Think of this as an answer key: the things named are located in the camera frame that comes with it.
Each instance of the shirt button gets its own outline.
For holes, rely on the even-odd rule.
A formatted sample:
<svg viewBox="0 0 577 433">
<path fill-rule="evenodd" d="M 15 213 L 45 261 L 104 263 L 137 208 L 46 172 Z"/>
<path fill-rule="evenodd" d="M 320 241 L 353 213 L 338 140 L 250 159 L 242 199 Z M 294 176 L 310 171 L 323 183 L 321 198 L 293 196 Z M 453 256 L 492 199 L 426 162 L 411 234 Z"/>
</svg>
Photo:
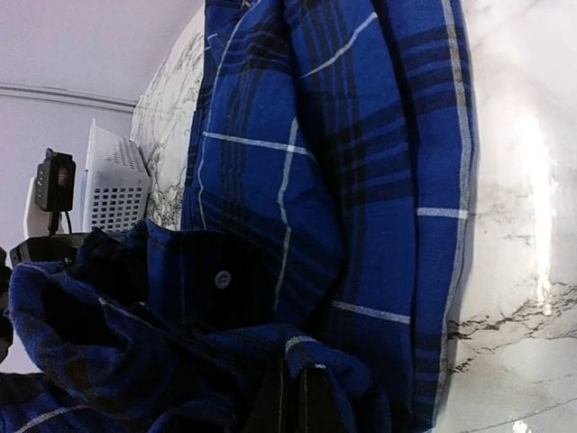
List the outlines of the shirt button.
<svg viewBox="0 0 577 433">
<path fill-rule="evenodd" d="M 215 286 L 218 289 L 226 289 L 228 286 L 231 285 L 231 280 L 233 279 L 232 275 L 228 271 L 220 271 L 215 276 Z"/>
</svg>

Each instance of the laundry basket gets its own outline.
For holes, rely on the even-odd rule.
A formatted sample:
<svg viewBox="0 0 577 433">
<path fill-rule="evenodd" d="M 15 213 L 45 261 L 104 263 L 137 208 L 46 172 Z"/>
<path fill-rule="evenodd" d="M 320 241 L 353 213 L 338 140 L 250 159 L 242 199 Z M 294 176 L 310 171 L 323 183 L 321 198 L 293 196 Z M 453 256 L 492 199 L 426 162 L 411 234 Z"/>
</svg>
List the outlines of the laundry basket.
<svg viewBox="0 0 577 433">
<path fill-rule="evenodd" d="M 82 182 L 82 231 L 132 228 L 144 217 L 150 187 L 138 146 L 93 121 Z"/>
</svg>

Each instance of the marble countertop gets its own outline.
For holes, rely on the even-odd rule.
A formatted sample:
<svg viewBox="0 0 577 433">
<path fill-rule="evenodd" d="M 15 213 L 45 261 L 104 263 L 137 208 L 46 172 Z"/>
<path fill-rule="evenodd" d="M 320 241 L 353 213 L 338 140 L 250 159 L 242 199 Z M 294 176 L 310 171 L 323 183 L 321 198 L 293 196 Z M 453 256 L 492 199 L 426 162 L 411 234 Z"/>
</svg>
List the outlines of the marble countertop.
<svg viewBox="0 0 577 433">
<path fill-rule="evenodd" d="M 466 271 L 449 314 L 437 432 L 573 432 L 577 422 L 574 0 L 463 0 L 479 149 Z M 202 78 L 199 11 L 136 108 L 149 217 L 179 227 Z"/>
</svg>

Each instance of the blue plaid shirt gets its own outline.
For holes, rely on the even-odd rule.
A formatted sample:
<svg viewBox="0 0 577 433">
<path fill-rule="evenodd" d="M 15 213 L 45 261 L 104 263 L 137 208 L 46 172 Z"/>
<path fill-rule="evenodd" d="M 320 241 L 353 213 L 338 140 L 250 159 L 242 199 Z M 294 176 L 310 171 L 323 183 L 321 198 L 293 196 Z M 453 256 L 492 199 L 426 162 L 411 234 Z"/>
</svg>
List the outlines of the blue plaid shirt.
<svg viewBox="0 0 577 433">
<path fill-rule="evenodd" d="M 44 376 L 0 376 L 36 381 L 5 429 L 235 431 L 279 357 L 327 369 L 350 431 L 428 429 L 473 151 L 459 2 L 207 1 L 205 40 L 184 231 L 16 269 Z"/>
</svg>

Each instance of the plaid fabric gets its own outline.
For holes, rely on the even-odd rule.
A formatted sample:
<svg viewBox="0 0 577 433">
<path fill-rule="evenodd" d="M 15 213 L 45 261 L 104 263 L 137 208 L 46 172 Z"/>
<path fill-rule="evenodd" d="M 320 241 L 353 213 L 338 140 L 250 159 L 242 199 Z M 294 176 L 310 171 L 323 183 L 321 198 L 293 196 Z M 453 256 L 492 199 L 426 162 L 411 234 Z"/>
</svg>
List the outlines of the plaid fabric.
<svg viewBox="0 0 577 433">
<path fill-rule="evenodd" d="M 389 431 L 385 394 L 365 364 L 291 325 L 245 327 L 270 322 L 264 267 L 231 236 L 152 222 L 121 243 L 96 230 L 72 267 L 19 265 L 10 318 L 43 374 L 0 374 L 2 431 L 239 431 L 279 359 L 295 380 L 326 371 L 347 431 L 374 431 L 355 430 L 357 413 Z M 219 288 L 223 270 L 232 279 Z"/>
<path fill-rule="evenodd" d="M 264 250 L 274 320 L 431 427 L 473 147 L 459 2 L 209 0 L 205 32 L 182 227 Z"/>
</svg>

